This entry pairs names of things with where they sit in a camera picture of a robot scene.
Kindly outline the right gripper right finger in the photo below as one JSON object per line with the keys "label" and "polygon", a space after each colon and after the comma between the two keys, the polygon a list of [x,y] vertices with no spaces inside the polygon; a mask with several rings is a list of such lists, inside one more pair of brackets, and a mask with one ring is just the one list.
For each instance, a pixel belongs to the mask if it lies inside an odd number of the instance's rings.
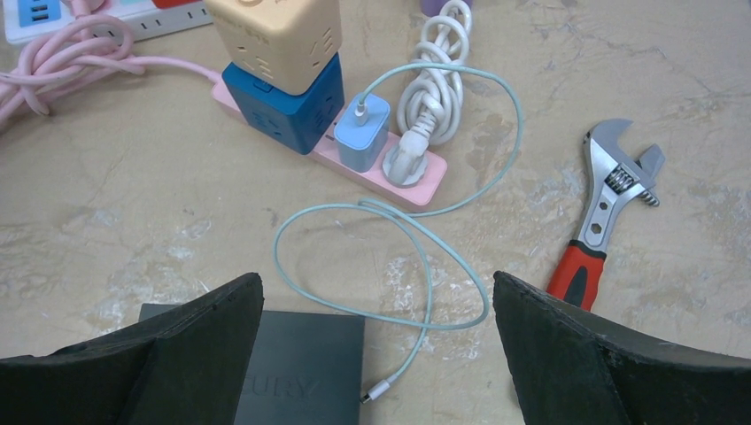
{"label": "right gripper right finger", "polygon": [[640,333],[494,274],[495,321],[528,424],[747,424],[750,362]]}

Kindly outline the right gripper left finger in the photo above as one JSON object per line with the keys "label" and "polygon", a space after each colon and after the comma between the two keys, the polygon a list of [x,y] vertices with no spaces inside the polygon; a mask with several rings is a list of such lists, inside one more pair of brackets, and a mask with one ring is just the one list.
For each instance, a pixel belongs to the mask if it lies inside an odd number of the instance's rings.
{"label": "right gripper left finger", "polygon": [[4,424],[230,424],[264,305],[258,274],[46,356],[1,362]]}

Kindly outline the red handled adjustable wrench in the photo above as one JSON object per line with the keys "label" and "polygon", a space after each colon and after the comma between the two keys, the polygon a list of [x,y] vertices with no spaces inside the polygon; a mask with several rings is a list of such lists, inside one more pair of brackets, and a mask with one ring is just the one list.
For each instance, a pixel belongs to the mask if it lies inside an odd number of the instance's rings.
{"label": "red handled adjustable wrench", "polygon": [[619,146],[619,137],[631,120],[603,120],[583,140],[589,166],[588,206],[576,235],[569,241],[546,291],[571,305],[590,311],[598,295],[607,258],[608,242],[616,220],[634,199],[657,207],[656,177],[665,162],[657,144],[633,158]]}

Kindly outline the black box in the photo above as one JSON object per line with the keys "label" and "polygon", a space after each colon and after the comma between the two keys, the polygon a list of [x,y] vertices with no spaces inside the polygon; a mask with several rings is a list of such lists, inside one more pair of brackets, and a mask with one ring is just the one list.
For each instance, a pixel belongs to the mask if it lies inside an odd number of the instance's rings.
{"label": "black box", "polygon": [[365,320],[263,312],[236,424],[357,424]]}

